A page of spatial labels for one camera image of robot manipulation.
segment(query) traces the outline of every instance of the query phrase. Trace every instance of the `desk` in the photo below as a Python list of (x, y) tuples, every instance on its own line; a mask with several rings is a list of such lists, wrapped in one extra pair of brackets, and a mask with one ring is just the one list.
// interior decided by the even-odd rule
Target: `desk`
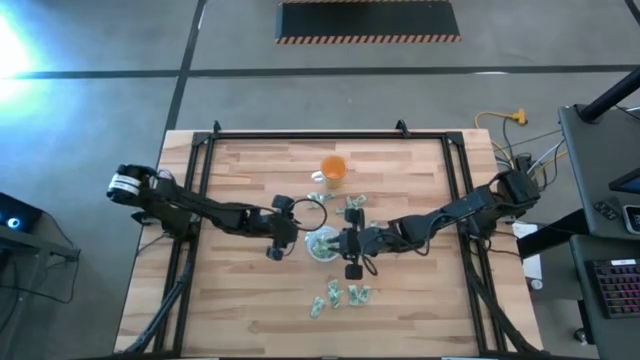
[[(486, 130), (463, 130), (474, 184), (488, 182), (497, 171)], [(163, 145), (159, 168), (184, 181), (193, 131), (171, 131)], [(366, 194), (367, 221), (427, 213), (451, 201), (442, 146), (433, 140), (218, 140), (207, 195), (220, 202), (240, 201), (269, 206), (276, 194), (305, 197), (323, 192), (311, 182), (328, 154), (347, 159), (347, 181), (327, 202), (327, 224), (346, 225), (336, 207), (347, 195)], [(457, 177), (459, 162), (456, 164)], [(458, 183), (464, 193), (462, 183)], [(300, 206), (302, 221), (317, 219), (319, 210)], [(141, 245), (160, 234), (145, 229)], [(269, 242), (224, 234), (205, 222), (191, 291), (183, 356), (312, 357), (475, 355), (467, 288), (455, 228), (439, 232), (431, 253), (384, 254), (374, 259), (378, 277), (344, 279), (345, 261), (318, 263), (306, 251), (304, 233), (291, 256), (282, 262), (265, 257)], [(513, 238), (497, 236), (493, 247), (517, 251)], [(171, 249), (160, 241), (137, 258), (116, 340), (116, 350), (133, 342), (157, 310)], [(490, 253), (498, 300), (527, 340), (541, 348), (520, 259)], [(370, 285), (371, 299), (362, 307), (325, 308), (309, 318), (315, 296), (326, 298), (327, 282)], [(484, 324), (493, 344), (490, 321)], [(165, 346), (171, 345), (173, 324)]]
[(592, 236), (574, 235), (571, 237), (571, 252), (580, 278), (580, 287), (584, 295), (588, 322), (598, 353), (602, 359), (629, 359), (637, 352), (638, 319), (607, 319), (602, 315), (596, 290), (587, 275), (585, 261), (603, 259), (640, 258), (640, 246), (632, 241), (607, 239)]
[[(521, 239), (519, 246), (523, 258), (565, 243), (572, 234), (640, 240), (640, 235), (627, 231), (622, 218), (622, 206), (640, 204), (640, 195), (609, 190), (611, 181), (638, 167), (637, 162), (629, 160), (629, 154), (640, 151), (639, 120), (613, 109), (602, 115), (601, 123), (587, 124), (580, 120), (576, 110), (582, 107), (567, 106), (558, 110), (582, 209)], [(598, 213), (593, 205), (600, 201), (616, 209), (620, 217), (608, 220)]]

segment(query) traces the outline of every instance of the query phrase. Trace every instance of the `keyboard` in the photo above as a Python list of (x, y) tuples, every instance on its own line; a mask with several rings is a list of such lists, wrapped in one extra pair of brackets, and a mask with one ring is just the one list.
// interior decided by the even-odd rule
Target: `keyboard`
[(593, 260), (586, 267), (606, 318), (640, 317), (640, 259)]

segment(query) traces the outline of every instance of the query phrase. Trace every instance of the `white label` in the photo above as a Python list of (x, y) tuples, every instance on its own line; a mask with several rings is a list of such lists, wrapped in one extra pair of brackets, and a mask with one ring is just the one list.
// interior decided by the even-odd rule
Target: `white label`
[(140, 194), (140, 190), (137, 187), (121, 182), (112, 182), (111, 185), (109, 185), (109, 189), (120, 189), (128, 191), (134, 195)]
[(621, 265), (635, 265), (636, 261), (633, 259), (629, 260), (611, 260), (611, 265), (613, 266), (621, 266)]
[(132, 178), (131, 176), (115, 174), (111, 179), (111, 182), (114, 183), (116, 181), (123, 182), (133, 186), (140, 186), (140, 181), (138, 179)]

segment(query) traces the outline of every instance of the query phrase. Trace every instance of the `clear bowl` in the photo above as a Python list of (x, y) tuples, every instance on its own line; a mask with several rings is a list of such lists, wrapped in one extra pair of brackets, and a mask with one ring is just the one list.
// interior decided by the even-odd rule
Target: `clear bowl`
[(340, 254), (336, 253), (334, 256), (331, 256), (329, 258), (321, 258), (316, 254), (314, 254), (312, 250), (313, 246), (316, 244), (316, 241), (320, 236), (336, 237), (338, 236), (338, 234), (339, 234), (338, 230), (327, 225), (322, 226), (320, 229), (316, 231), (308, 232), (307, 235), (305, 235), (304, 237), (304, 242), (307, 244), (307, 251), (309, 252), (309, 255), (311, 255), (312, 258), (320, 262), (330, 262), (340, 257)]

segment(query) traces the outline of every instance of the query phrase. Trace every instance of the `orange cup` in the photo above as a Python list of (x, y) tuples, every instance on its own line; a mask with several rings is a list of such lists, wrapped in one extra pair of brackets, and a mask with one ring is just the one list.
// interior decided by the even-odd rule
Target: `orange cup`
[(311, 179), (316, 183), (324, 183), (329, 189), (335, 189), (342, 185), (346, 175), (346, 160), (341, 156), (332, 155), (322, 159), (320, 171), (311, 174)]

